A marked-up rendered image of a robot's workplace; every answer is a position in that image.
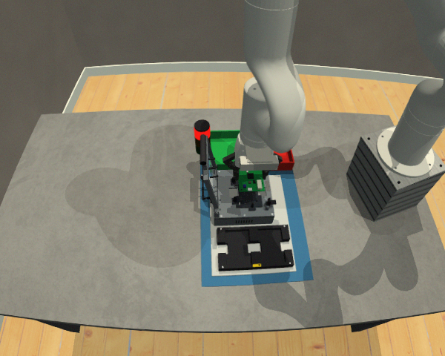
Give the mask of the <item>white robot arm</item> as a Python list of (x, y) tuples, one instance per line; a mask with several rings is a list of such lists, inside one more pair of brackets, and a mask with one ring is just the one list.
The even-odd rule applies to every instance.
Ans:
[[(431, 170), (432, 146), (445, 128), (445, 0), (404, 2), (415, 20), (422, 50), (444, 82), (420, 82), (396, 128), (383, 131), (376, 148), (389, 170), (417, 178)], [(243, 52), (254, 77), (243, 90), (240, 139), (246, 156), (240, 156), (240, 171), (277, 170), (278, 157), (271, 155), (270, 149), (280, 154), (288, 152), (300, 138), (306, 98), (291, 59), (298, 3), (244, 0)]]

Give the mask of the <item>green open bin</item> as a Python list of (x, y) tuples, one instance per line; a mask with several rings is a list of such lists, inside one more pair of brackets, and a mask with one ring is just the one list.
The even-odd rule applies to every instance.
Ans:
[(223, 157), (234, 152), (235, 143), (240, 130), (210, 131), (211, 150), (217, 164), (217, 170), (232, 170), (223, 163)]

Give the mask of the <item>green circuit board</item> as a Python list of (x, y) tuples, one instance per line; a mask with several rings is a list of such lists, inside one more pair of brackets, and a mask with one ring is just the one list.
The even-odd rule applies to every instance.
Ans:
[(262, 171), (240, 171), (239, 170), (239, 191), (265, 191)]

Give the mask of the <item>red bin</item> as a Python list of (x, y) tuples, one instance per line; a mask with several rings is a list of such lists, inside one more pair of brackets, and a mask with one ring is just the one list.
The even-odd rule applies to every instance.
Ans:
[(279, 163), (277, 170), (271, 170), (271, 171), (292, 171), (292, 169), (294, 167), (294, 157), (293, 157), (292, 150), (290, 150), (284, 154), (280, 154), (277, 152), (275, 152), (275, 153), (280, 155), (283, 158), (283, 161), (281, 163)]

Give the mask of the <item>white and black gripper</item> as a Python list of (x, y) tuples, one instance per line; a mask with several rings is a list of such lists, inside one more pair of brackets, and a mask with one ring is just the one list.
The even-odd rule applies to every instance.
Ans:
[[(271, 155), (277, 155), (278, 161), (279, 161), (279, 163), (281, 163), (283, 161), (282, 157), (280, 155), (274, 153), (274, 151), (272, 149), (270, 149), (270, 150), (271, 150)], [(230, 169), (233, 170), (233, 176), (236, 177), (236, 180), (239, 179), (240, 156), (246, 156), (246, 153), (245, 153), (245, 144), (240, 139), (240, 134), (238, 134), (237, 140), (235, 143), (235, 147), (234, 147), (234, 152), (232, 154), (229, 154), (228, 156), (225, 156), (222, 158), (222, 162), (224, 164), (226, 164)], [(232, 162), (232, 160), (234, 160), (234, 162)], [(271, 170), (267, 170), (267, 171), (269, 173), (269, 171), (271, 171)], [(268, 176), (267, 171), (262, 171), (263, 179), (266, 179), (266, 175)]]

